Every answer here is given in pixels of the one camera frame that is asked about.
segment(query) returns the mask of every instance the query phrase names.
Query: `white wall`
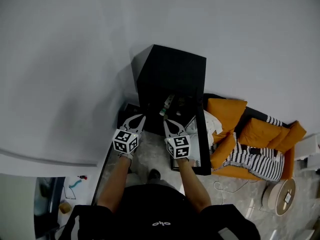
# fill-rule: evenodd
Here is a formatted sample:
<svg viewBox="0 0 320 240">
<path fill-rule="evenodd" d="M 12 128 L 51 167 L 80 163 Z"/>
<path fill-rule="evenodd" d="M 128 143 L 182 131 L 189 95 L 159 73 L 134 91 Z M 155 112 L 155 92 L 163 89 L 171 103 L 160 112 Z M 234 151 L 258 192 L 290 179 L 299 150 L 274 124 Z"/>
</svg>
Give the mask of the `white wall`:
<svg viewBox="0 0 320 240">
<path fill-rule="evenodd" d="M 103 162 L 125 101 L 126 42 L 121 0 L 0 0 L 0 149 Z"/>
<path fill-rule="evenodd" d="M 205 89 L 320 131 L 320 0 L 127 0 L 131 59 L 151 44 L 207 58 Z"/>
<path fill-rule="evenodd" d="M 0 239 L 34 240 L 35 177 L 0 173 Z"/>
</svg>

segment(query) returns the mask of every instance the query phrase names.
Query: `black cabinet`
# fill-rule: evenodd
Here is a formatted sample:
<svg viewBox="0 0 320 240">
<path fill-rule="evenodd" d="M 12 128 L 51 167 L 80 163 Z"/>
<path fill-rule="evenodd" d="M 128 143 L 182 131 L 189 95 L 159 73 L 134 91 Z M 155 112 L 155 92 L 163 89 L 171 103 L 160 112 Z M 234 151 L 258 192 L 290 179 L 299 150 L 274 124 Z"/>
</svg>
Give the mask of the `black cabinet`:
<svg viewBox="0 0 320 240">
<path fill-rule="evenodd" d="M 196 118 L 201 167 L 193 169 L 199 175 L 211 174 L 203 111 L 206 60 L 189 52 L 153 45 L 137 79 L 140 108 L 146 115 L 146 131 L 165 136 L 164 116 L 160 115 L 160 111 L 169 95 L 174 95 L 174 99 L 165 112 L 165 118 L 184 127 Z M 173 159 L 171 168 L 178 170 Z"/>
</svg>

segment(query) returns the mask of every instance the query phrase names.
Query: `white box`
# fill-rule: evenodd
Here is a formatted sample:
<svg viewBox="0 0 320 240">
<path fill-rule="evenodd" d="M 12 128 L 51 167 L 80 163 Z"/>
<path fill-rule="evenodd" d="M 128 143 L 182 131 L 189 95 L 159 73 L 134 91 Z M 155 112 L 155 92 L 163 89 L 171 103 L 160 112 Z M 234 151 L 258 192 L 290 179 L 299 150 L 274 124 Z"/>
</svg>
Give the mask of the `white box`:
<svg viewBox="0 0 320 240">
<path fill-rule="evenodd" d="M 139 134 L 116 129 L 112 143 L 114 150 L 130 154 L 139 145 Z"/>
<path fill-rule="evenodd" d="M 178 136 L 166 138 L 166 149 L 174 159 L 187 158 L 190 156 L 190 136 Z"/>
</svg>

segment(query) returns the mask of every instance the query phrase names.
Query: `white cloth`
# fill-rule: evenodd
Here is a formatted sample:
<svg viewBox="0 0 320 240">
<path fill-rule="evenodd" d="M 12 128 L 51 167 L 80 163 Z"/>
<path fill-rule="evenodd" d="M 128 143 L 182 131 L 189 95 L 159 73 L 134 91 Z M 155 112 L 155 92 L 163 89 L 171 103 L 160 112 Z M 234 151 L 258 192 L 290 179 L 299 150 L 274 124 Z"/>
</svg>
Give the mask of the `white cloth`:
<svg viewBox="0 0 320 240">
<path fill-rule="evenodd" d="M 207 111 L 204 112 L 204 119 L 205 119 L 205 126 L 206 126 L 206 132 L 207 132 L 207 137 L 208 137 L 208 144 L 209 148 L 214 143 L 214 137 L 212 134 L 216 132 L 216 134 L 220 134 L 222 130 L 222 124 L 221 122 L 212 114 L 210 114 Z M 198 137 L 198 128 L 197 128 L 197 122 L 194 119 L 190 125 L 185 129 L 186 133 L 190 135 L 190 138 L 192 138 L 192 135 L 196 135 Z"/>
</svg>

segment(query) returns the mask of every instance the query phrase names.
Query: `floor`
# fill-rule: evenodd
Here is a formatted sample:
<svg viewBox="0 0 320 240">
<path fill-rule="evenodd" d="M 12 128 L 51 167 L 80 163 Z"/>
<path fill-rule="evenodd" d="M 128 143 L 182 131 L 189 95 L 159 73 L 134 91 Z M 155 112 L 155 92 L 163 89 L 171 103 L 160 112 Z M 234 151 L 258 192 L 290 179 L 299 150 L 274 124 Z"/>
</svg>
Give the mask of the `floor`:
<svg viewBox="0 0 320 240">
<path fill-rule="evenodd" d="M 100 195 L 117 159 L 117 152 L 112 151 L 103 172 L 97 197 Z M 170 157 L 164 138 L 144 131 L 131 169 L 139 175 L 142 182 L 145 182 L 148 171 L 152 168 L 161 173 L 162 179 L 177 190 L 183 191 L 179 172 L 170 169 Z M 300 168 L 301 164 L 297 161 L 293 176 L 297 185 L 297 193 L 294 203 L 288 212 L 281 217 L 261 205 L 262 194 L 270 182 L 249 181 L 246 183 L 247 180 L 218 175 L 198 176 L 198 178 L 207 189 L 213 205 L 234 204 L 243 216 L 256 225 L 262 240 L 270 240 L 272 236 L 272 240 L 291 240 L 295 239 L 302 230 L 311 229 L 320 215 L 320 199 L 315 198 L 320 176 L 314 171 L 300 171 Z M 218 191 L 214 188 L 214 182 L 220 182 L 223 190 L 238 191 L 236 193 Z M 220 186 L 216 183 L 215 187 L 219 189 Z"/>
</svg>

